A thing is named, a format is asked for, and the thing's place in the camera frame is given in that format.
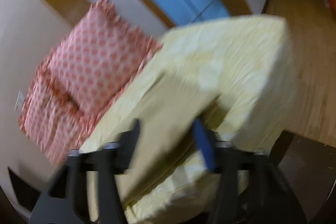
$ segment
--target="red object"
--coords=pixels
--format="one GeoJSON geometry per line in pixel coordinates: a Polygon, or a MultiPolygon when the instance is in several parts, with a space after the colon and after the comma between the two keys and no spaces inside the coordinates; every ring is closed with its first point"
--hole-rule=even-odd
{"type": "Polygon", "coordinates": [[[160,48],[98,0],[36,69],[19,117],[21,131],[59,165],[160,48]]]}
{"type": "Polygon", "coordinates": [[[159,44],[98,0],[62,41],[48,68],[86,114],[98,115],[159,44]]]}
{"type": "Polygon", "coordinates": [[[328,0],[330,10],[333,16],[336,18],[336,0],[328,0]]]}
{"type": "Polygon", "coordinates": [[[85,115],[69,100],[49,72],[37,69],[19,125],[48,160],[59,165],[71,149],[79,149],[91,135],[94,118],[85,115]]]}

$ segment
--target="pink patterned cushion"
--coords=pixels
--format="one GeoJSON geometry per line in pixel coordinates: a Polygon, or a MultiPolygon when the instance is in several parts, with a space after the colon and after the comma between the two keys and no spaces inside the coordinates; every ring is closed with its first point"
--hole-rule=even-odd
{"type": "Polygon", "coordinates": [[[160,45],[98,0],[62,41],[49,69],[79,108],[98,115],[160,45]]]}
{"type": "Polygon", "coordinates": [[[59,165],[71,149],[79,149],[90,136],[94,119],[79,111],[49,72],[37,69],[19,125],[48,160],[59,165]]]}

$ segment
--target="wooden floor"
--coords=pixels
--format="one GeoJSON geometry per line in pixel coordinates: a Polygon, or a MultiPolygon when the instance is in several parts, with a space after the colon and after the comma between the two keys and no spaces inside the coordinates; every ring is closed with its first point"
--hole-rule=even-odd
{"type": "Polygon", "coordinates": [[[269,0],[292,32],[299,96],[287,129],[336,147],[336,20],[323,0],[269,0]]]}

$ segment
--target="electrical outlet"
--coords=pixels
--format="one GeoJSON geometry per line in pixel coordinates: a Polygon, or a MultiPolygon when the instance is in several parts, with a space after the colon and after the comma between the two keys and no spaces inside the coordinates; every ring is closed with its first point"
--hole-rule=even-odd
{"type": "Polygon", "coordinates": [[[17,99],[16,99],[16,104],[15,104],[15,108],[14,111],[17,111],[18,109],[22,109],[23,107],[23,103],[25,102],[25,96],[23,95],[23,93],[19,90],[19,94],[17,95],[17,99]]]}

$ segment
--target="cushion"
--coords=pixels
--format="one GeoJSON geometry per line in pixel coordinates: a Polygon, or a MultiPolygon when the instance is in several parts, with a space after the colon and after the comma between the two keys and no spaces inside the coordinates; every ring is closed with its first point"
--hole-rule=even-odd
{"type": "Polygon", "coordinates": [[[93,131],[92,117],[79,111],[57,79],[39,69],[28,90],[19,125],[55,165],[64,161],[69,150],[78,149],[93,131]]]}
{"type": "Polygon", "coordinates": [[[158,48],[152,37],[118,16],[109,0],[98,0],[48,67],[84,113],[98,115],[158,48]]]}
{"type": "MultiPolygon", "coordinates": [[[[132,128],[135,118],[140,119],[141,134],[130,168],[127,174],[117,176],[118,192],[124,202],[130,201],[130,195],[141,195],[185,155],[194,143],[188,129],[218,97],[219,93],[200,91],[178,77],[159,75],[130,115],[105,140],[116,141],[120,132],[132,128]]],[[[96,172],[89,174],[92,179],[96,176],[96,172]]],[[[94,193],[95,198],[89,200],[89,206],[97,204],[95,185],[93,181],[88,185],[89,194],[94,193]]]]}
{"type": "MultiPolygon", "coordinates": [[[[222,140],[242,150],[270,150],[284,129],[297,88],[285,21],[266,15],[232,17],[174,28],[162,41],[162,50],[108,110],[81,149],[94,151],[104,144],[137,106],[148,85],[165,71],[200,90],[221,92],[204,117],[222,140]]],[[[242,178],[240,189],[246,181],[242,178]]],[[[217,180],[208,174],[202,154],[193,152],[167,170],[141,198],[135,196],[124,203],[127,220],[186,221],[211,204],[216,187],[217,180]]],[[[90,208],[90,215],[95,216],[95,207],[90,208]]]]}

